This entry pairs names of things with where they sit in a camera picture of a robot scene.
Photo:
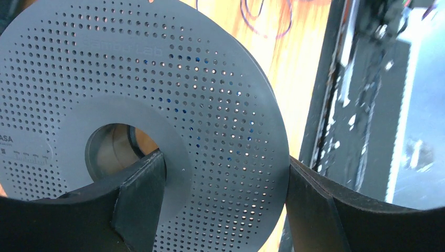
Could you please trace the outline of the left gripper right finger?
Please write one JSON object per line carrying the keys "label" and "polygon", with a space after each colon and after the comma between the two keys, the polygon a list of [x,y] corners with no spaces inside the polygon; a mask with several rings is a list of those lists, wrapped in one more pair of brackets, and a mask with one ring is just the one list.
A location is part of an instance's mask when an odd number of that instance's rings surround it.
{"label": "left gripper right finger", "polygon": [[362,195],[290,160],[286,208],[295,251],[444,251],[444,208]]}

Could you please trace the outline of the grey filament spool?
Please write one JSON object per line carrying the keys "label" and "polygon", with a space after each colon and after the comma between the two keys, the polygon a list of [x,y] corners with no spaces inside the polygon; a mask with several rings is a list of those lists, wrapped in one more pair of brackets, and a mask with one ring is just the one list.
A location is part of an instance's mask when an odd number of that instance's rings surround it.
{"label": "grey filament spool", "polygon": [[36,1],[1,35],[1,185],[36,200],[93,183],[118,124],[163,152],[155,251],[258,251],[283,209],[289,147],[271,85],[180,1]]}

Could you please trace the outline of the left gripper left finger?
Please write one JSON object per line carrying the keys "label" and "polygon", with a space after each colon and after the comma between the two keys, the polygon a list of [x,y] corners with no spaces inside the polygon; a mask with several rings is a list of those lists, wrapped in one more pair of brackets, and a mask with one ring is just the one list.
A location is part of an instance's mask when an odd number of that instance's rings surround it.
{"label": "left gripper left finger", "polygon": [[152,251],[166,182],[160,151],[56,199],[1,198],[1,251]]}

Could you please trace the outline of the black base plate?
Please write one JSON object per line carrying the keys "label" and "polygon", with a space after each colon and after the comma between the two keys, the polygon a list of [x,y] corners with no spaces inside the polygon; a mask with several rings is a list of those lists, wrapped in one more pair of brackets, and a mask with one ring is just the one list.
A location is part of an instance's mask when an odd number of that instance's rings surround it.
{"label": "black base plate", "polygon": [[[431,165],[406,137],[420,43],[444,1],[332,1],[300,156],[350,190],[394,204],[400,170]],[[288,213],[280,251],[295,251]]]}

